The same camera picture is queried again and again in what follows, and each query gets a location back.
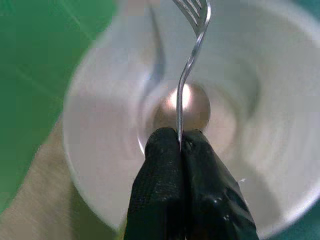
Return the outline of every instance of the beige surface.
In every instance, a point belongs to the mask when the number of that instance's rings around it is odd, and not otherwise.
[[[0,240],[111,240],[114,236],[72,184],[58,123],[36,153],[15,200],[0,217]]]

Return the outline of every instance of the fork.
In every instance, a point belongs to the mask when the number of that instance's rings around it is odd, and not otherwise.
[[[196,36],[196,42],[192,49],[191,56],[188,58],[184,69],[182,71],[176,95],[176,130],[180,150],[182,146],[182,134],[184,127],[183,118],[183,90],[185,82],[194,66],[197,56],[200,52],[200,47],[203,43],[205,33],[208,28],[208,24],[211,17],[211,5],[208,0],[173,0],[174,3],[179,7],[181,12],[184,14],[186,19],[189,21],[191,27],[194,30]]]

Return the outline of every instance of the metal fork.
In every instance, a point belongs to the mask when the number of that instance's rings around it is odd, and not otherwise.
[[[194,33],[196,35],[196,42],[192,49],[191,56],[188,58],[186,65],[182,71],[176,95],[176,130],[180,149],[182,146],[182,134],[183,134],[183,105],[182,95],[185,82],[191,72],[191,69],[197,59],[200,51],[205,33],[211,17],[211,5],[208,0],[173,0],[175,4],[180,8],[184,16],[191,24]]]

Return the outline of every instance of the green background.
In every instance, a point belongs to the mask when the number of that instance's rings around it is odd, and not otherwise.
[[[295,2],[320,20],[319,0]],[[58,120],[75,67],[115,11],[112,0],[0,0],[0,213]],[[79,225],[95,226],[97,239],[110,238],[84,203],[81,208],[87,217]],[[286,239],[320,239],[320,202],[272,238]]]

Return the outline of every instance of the finger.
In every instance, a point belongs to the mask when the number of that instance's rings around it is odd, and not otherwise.
[[[134,180],[125,240],[184,240],[184,182],[177,134],[160,128],[149,138]]]

